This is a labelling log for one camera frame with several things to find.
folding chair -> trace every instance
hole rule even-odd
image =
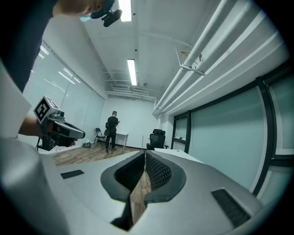
[[[93,144],[95,144],[96,139],[97,139],[97,143],[98,143],[100,141],[100,139],[103,139],[103,141],[104,141],[105,138],[106,138],[106,136],[102,135],[100,128],[96,128],[96,138],[95,138]]]

hand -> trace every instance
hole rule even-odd
[[[71,147],[71,146],[75,146],[75,142],[76,142],[76,141],[78,141],[78,139],[74,139],[73,142],[70,144],[69,147]]]

white table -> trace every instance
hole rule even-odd
[[[163,152],[163,153],[168,153],[168,154],[171,154],[171,155],[175,155],[177,157],[182,157],[182,158],[185,158],[185,159],[188,159],[188,160],[191,160],[191,161],[200,162],[200,163],[205,164],[204,162],[199,161],[198,159],[192,157],[191,155],[185,153],[182,150],[176,150],[176,149],[158,149],[158,148],[155,148],[155,151]]]
[[[127,133],[127,132],[117,132],[116,134],[124,135],[124,145],[123,145],[123,150],[124,150],[125,146],[127,144],[127,139],[128,139],[129,133]]]

handheld device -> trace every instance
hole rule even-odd
[[[64,112],[54,101],[44,96],[34,109],[42,132],[42,145],[37,148],[50,151],[55,146],[69,147],[74,139],[83,139],[85,132],[65,121]]]

person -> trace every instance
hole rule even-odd
[[[117,112],[113,111],[112,116],[108,118],[107,123],[108,123],[108,128],[109,128],[109,135],[106,137],[106,142],[105,142],[105,147],[106,147],[106,152],[108,153],[108,147],[109,147],[109,141],[111,138],[111,151],[115,151],[115,138],[116,138],[116,127],[120,123],[120,121],[116,117]]]
[[[6,27],[6,35],[0,51],[0,57],[11,79],[23,92],[28,82],[34,61],[39,53],[43,34],[49,20],[58,15],[89,17],[93,14],[108,12],[115,0],[30,0],[8,1],[7,9],[13,9],[15,19]],[[9,18],[2,15],[1,21]],[[22,123],[19,134],[42,137],[36,117],[27,116]]]

